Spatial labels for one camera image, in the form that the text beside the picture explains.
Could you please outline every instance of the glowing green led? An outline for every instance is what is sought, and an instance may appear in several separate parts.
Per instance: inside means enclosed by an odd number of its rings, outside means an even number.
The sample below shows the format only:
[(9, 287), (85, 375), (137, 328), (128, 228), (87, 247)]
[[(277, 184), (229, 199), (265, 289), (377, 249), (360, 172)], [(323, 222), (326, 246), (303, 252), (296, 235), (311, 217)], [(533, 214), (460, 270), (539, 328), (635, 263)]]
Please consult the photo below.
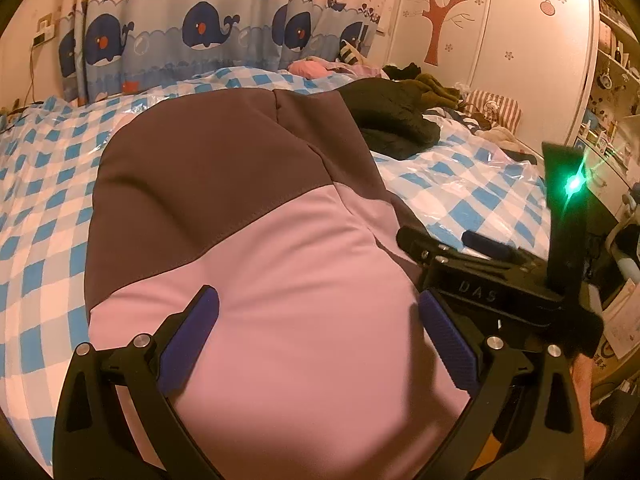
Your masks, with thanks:
[(582, 185), (586, 182), (586, 179), (582, 176), (581, 173), (577, 173), (569, 177), (566, 181), (566, 186), (564, 186), (564, 190), (567, 195), (570, 197), (572, 194), (577, 193), (582, 188)]

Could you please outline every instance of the blue gripper pad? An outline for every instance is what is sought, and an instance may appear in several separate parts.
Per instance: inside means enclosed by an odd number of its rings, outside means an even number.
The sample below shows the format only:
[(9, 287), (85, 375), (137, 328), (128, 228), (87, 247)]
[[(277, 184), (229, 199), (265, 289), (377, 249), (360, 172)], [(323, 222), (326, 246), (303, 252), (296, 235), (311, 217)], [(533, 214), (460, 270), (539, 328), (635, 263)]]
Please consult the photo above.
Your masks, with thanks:
[(186, 384), (219, 313), (218, 292), (207, 287), (160, 356), (156, 382), (165, 397)]
[(476, 354), (430, 291), (420, 294), (418, 312), (453, 383), (474, 397), (480, 389)]

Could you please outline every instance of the silver bolt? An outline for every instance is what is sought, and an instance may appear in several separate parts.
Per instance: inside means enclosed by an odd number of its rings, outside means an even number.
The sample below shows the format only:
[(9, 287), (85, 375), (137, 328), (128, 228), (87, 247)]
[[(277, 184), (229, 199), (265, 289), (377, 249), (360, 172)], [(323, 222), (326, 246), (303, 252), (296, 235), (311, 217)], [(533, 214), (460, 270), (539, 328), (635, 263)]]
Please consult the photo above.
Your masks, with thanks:
[(546, 347), (546, 351), (549, 352), (551, 357), (560, 357), (562, 355), (562, 350), (558, 345), (549, 345)]
[(144, 348), (151, 342), (149, 334), (138, 334), (133, 338), (133, 346), (136, 348)]
[(500, 339), (497, 335), (492, 335), (488, 337), (486, 343), (489, 348), (493, 348), (494, 350), (499, 350), (504, 346), (504, 341)]
[(89, 345), (89, 343), (80, 343), (76, 347), (76, 354), (87, 355), (89, 353), (89, 350), (91, 350), (91, 345)]

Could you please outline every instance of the whale print curtain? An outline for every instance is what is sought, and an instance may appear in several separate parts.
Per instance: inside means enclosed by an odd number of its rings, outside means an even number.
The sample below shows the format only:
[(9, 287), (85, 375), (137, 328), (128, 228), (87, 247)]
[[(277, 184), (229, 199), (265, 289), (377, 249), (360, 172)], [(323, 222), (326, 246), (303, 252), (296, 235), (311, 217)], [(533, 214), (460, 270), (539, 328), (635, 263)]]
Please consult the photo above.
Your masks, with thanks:
[(65, 0), (65, 98), (85, 104), (227, 66), (335, 60), (340, 40), (366, 55), (384, 1)]

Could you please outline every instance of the checkered bedsheet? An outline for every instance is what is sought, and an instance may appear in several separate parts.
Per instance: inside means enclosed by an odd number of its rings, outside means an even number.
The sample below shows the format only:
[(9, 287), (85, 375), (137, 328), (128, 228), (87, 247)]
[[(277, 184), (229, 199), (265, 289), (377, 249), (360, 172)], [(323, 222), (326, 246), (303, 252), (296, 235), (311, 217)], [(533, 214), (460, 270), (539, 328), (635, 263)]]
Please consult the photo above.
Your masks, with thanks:
[[(194, 80), (72, 108), (49, 98), (0, 136), (0, 409), (51, 474), (56, 407), (73, 348), (87, 340), (83, 276), (100, 154), (126, 114), (167, 98), (223, 88), (315, 93), (351, 79), (225, 68)], [(468, 126), (435, 111), (442, 141), (399, 162), (374, 154), (387, 187), (432, 234), (460, 246), (465, 229), (544, 255), (549, 222), (542, 184)]]

